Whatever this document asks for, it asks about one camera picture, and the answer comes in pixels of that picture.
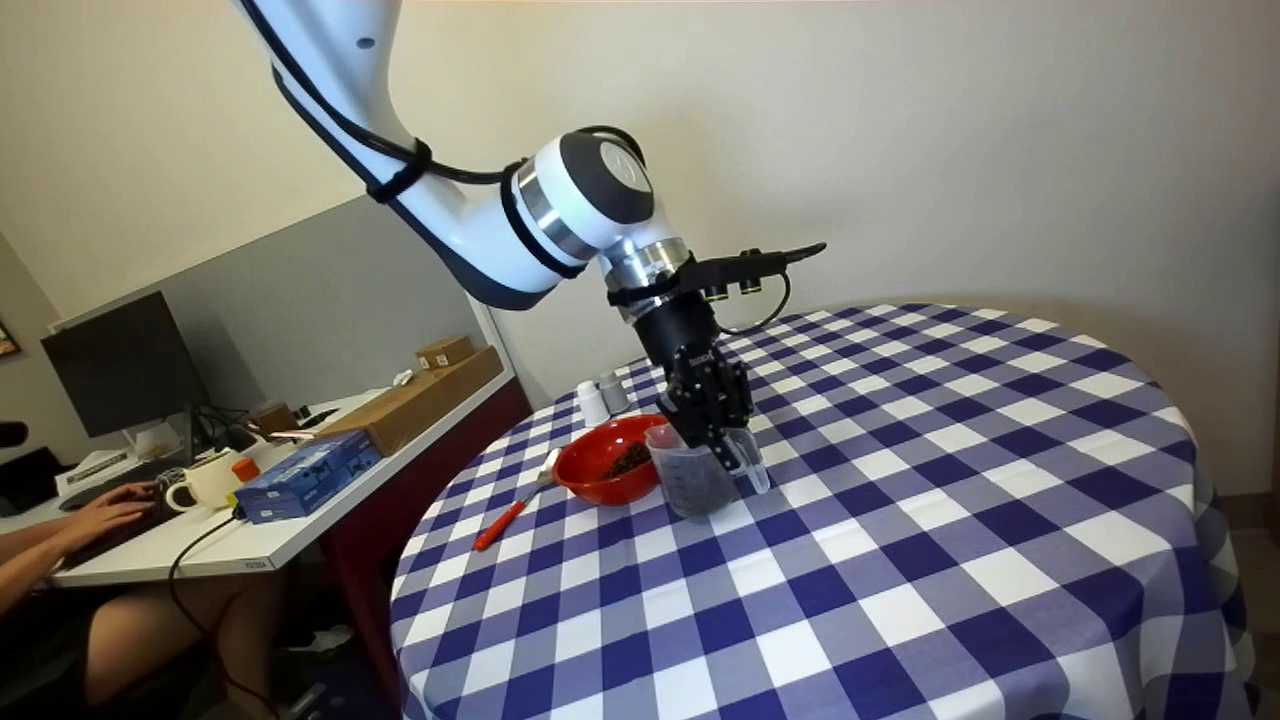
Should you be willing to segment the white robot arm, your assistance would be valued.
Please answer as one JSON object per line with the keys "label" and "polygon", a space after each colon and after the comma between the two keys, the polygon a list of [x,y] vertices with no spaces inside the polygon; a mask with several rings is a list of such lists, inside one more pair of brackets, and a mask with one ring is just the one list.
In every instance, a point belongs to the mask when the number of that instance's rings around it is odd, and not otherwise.
{"label": "white robot arm", "polygon": [[553,136],[504,169],[439,160],[392,104],[400,0],[239,0],[290,112],[489,306],[524,312],[604,266],[609,306],[662,372],[662,416],[742,463],[746,376],[719,348],[705,259],[662,220],[645,149],[611,124]]}

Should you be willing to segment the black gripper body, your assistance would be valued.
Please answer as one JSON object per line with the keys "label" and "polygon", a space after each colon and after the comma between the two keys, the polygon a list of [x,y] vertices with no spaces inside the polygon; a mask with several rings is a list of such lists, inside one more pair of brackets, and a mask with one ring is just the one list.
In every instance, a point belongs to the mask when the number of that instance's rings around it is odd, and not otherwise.
{"label": "black gripper body", "polygon": [[662,372],[660,409],[699,430],[705,450],[750,414],[746,372],[714,345],[719,325],[705,297],[655,297],[626,312],[648,361]]}

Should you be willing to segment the person's forearm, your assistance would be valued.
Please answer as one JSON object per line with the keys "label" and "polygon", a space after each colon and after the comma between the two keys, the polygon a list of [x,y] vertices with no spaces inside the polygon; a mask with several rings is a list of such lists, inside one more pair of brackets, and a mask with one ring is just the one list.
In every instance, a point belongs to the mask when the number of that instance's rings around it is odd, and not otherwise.
{"label": "person's forearm", "polygon": [[33,597],[73,549],[66,529],[0,538],[0,618]]}

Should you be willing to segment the person's hand on keyboard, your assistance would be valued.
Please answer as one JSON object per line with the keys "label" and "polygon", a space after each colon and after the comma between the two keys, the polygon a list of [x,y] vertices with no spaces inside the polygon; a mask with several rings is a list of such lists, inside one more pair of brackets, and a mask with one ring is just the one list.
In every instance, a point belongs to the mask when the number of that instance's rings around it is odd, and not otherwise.
{"label": "person's hand on keyboard", "polygon": [[93,505],[82,505],[79,511],[63,517],[55,545],[63,552],[77,552],[77,549],[108,538],[112,529],[140,521],[152,505],[155,505],[152,486],[119,486],[119,488],[94,497]]}

